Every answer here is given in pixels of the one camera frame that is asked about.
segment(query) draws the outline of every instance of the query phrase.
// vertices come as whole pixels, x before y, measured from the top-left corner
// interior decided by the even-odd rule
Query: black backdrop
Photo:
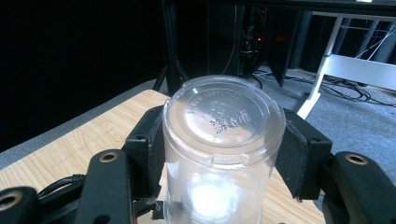
[[[158,76],[156,4],[1,0],[0,151]]]

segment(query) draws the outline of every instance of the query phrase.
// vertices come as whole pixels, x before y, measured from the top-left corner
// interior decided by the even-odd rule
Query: transparent cylinder
[[[244,79],[201,77],[167,101],[167,223],[261,223],[283,110]]]

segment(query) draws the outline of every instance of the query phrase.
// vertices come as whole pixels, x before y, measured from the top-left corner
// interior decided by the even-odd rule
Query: black cable
[[[48,185],[46,188],[42,189],[37,194],[37,196],[39,199],[41,199],[61,187],[73,184],[75,182],[78,182],[78,181],[84,179],[84,177],[85,177],[85,175],[72,175],[72,176],[68,176],[68,177],[62,178],[60,180],[57,180],[57,181],[53,182],[52,184]]]
[[[235,13],[233,15],[233,49],[231,50],[230,58],[228,59],[228,62],[225,65],[225,68],[222,71],[221,75],[224,75],[225,71],[227,71],[227,68],[230,65],[230,62],[233,58],[233,52],[235,50],[235,45],[236,45],[236,16],[237,16],[237,13],[238,13],[238,10],[237,10],[237,6],[235,5]]]
[[[309,84],[314,83],[314,80],[310,80],[310,79],[304,78],[304,77],[286,76],[285,79],[303,82],[303,83],[309,83]],[[336,87],[345,88],[345,89],[354,91],[358,94],[358,96],[354,97],[354,96],[347,95],[347,94],[342,93],[330,86],[336,86]],[[396,107],[396,104],[388,104],[388,103],[384,103],[384,102],[374,99],[372,97],[372,95],[370,94],[370,92],[363,90],[361,88],[358,88],[358,87],[354,86],[353,84],[343,84],[342,79],[336,79],[333,81],[330,81],[329,79],[323,79],[323,82],[320,85],[320,88],[332,96],[346,99],[346,100],[349,100],[352,102],[364,102],[364,103],[368,103],[368,104],[372,104],[372,105],[384,105],[384,106]]]
[[[175,66],[177,71],[180,73],[181,82],[186,82],[189,80],[189,75],[184,71],[183,66],[178,59],[175,59]]]
[[[252,75],[252,77],[254,78],[254,79],[256,79],[256,81],[258,81],[259,83],[260,83],[260,89],[262,90],[262,81],[261,80],[259,80],[256,76],[254,76],[254,75]]]
[[[273,72],[268,72],[265,70],[257,69],[254,73],[264,73],[265,75],[271,75]]]

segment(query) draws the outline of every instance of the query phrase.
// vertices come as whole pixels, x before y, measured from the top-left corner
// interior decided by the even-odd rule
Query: metal stand
[[[326,48],[326,50],[323,54],[322,60],[320,62],[320,66],[319,66],[319,70],[317,73],[317,77],[315,79],[314,87],[312,88],[311,92],[309,93],[309,96],[305,100],[304,104],[301,106],[301,108],[297,112],[298,116],[300,116],[302,119],[306,119],[309,112],[311,112],[312,108],[317,103],[317,101],[320,97],[320,93],[318,92],[319,88],[320,88],[320,84],[323,80],[324,73],[326,72],[327,67],[329,66],[330,57],[332,56],[332,48],[334,47],[335,39],[337,38],[338,31],[340,30],[342,21],[343,21],[343,17],[337,17],[334,27],[332,28],[332,35],[330,36],[329,43],[327,45],[327,48]]]
[[[176,39],[176,18],[175,1],[162,0],[163,23],[166,39],[166,64],[167,69],[163,73],[166,75],[168,91],[173,95],[180,87],[181,80],[177,75],[177,39]]]
[[[313,14],[336,17],[337,19],[334,27],[332,28],[332,35],[330,36],[326,51],[324,52],[320,62],[314,86],[308,98],[297,112],[301,118],[305,119],[314,107],[315,103],[318,101],[320,96],[318,90],[325,73],[332,77],[340,77],[377,87],[396,90],[396,65],[332,54],[332,48],[337,38],[338,31],[341,28],[343,18],[396,22],[395,18],[324,12],[314,12]]]

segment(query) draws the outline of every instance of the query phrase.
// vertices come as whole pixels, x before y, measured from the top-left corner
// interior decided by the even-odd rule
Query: wooden table
[[[115,106],[1,170],[0,190],[17,186],[41,190],[60,178],[85,174],[94,154],[121,148],[143,114],[156,105],[163,105],[167,98],[156,91],[143,91]],[[165,178],[163,171],[163,187],[166,186]],[[140,217],[138,222],[164,223],[163,220],[151,220],[150,214]],[[324,218],[312,202],[298,203],[293,200],[279,173],[274,171],[264,199],[263,222],[324,223]]]

